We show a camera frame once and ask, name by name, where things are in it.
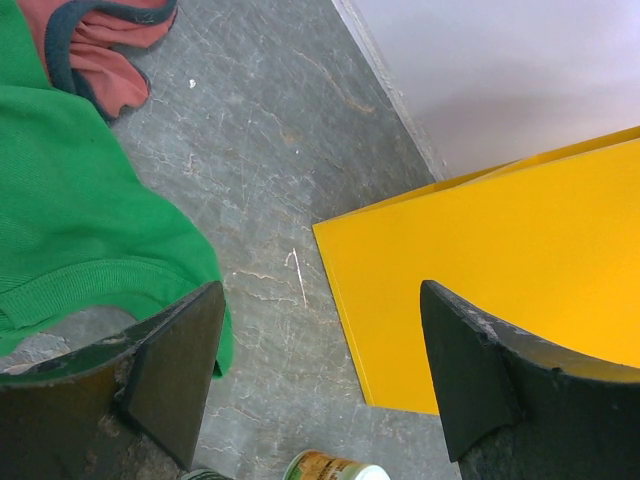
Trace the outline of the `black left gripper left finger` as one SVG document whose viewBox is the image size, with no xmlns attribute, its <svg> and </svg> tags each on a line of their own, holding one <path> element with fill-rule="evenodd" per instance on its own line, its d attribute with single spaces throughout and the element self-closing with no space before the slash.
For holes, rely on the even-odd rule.
<svg viewBox="0 0 640 480">
<path fill-rule="evenodd" d="M 2 478 L 179 478 L 194 459 L 225 307 L 209 283 L 116 335 L 2 374 Z"/>
</svg>

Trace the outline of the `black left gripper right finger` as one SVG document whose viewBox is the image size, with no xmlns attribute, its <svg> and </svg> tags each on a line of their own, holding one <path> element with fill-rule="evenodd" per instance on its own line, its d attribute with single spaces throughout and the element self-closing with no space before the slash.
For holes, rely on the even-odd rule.
<svg viewBox="0 0 640 480">
<path fill-rule="evenodd" d="M 420 311 L 464 479 L 636 479 L 639 371 L 559 346 L 426 280 Z"/>
</svg>

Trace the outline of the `green cloth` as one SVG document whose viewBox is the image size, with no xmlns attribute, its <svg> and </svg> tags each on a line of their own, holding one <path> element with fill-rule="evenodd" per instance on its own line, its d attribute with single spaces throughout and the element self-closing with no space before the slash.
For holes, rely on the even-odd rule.
<svg viewBox="0 0 640 480">
<path fill-rule="evenodd" d="M 48 81 L 17 3 L 1 5 L 1 352 L 68 315 L 138 320 L 221 279 L 210 242 L 138 179 L 86 99 Z"/>
</svg>

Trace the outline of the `yellow can white lid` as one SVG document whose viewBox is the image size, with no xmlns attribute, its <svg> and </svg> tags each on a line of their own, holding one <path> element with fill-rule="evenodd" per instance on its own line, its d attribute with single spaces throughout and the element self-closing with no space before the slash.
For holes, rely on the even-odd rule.
<svg viewBox="0 0 640 480">
<path fill-rule="evenodd" d="M 390 480 L 390 476 L 378 465 L 306 450 L 291 461 L 283 480 Z"/>
</svg>

